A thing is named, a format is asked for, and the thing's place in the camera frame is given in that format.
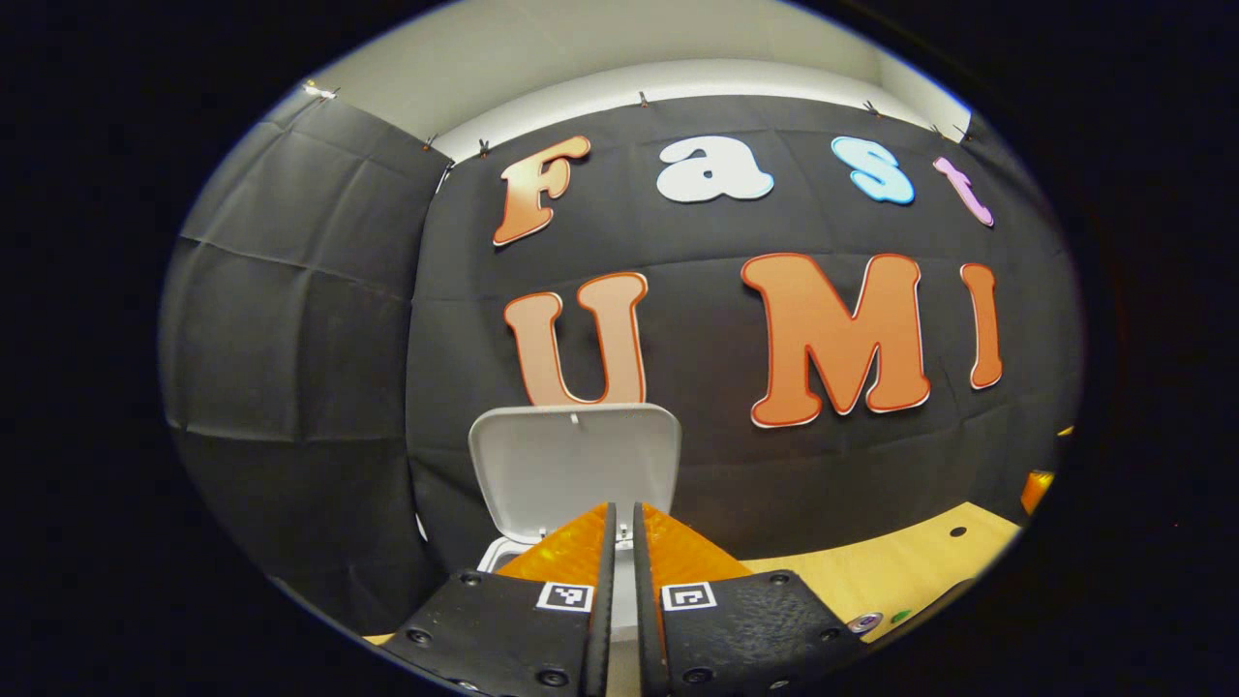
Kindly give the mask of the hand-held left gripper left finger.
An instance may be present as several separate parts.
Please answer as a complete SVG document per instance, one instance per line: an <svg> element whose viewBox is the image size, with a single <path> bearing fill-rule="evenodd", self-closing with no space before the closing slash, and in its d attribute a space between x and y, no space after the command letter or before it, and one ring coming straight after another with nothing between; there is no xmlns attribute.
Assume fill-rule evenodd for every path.
<svg viewBox="0 0 1239 697"><path fill-rule="evenodd" d="M602 696L616 534L601 503L499 572L460 569L380 647L468 693Z"/></svg>

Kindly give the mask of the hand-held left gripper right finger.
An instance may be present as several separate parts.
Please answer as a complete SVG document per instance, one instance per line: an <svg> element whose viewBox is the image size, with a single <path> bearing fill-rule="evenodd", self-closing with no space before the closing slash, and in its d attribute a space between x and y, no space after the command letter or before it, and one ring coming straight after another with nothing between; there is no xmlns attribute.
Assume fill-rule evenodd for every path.
<svg viewBox="0 0 1239 697"><path fill-rule="evenodd" d="M810 696L869 652L793 569L752 572L644 501L633 522L642 695Z"/></svg>

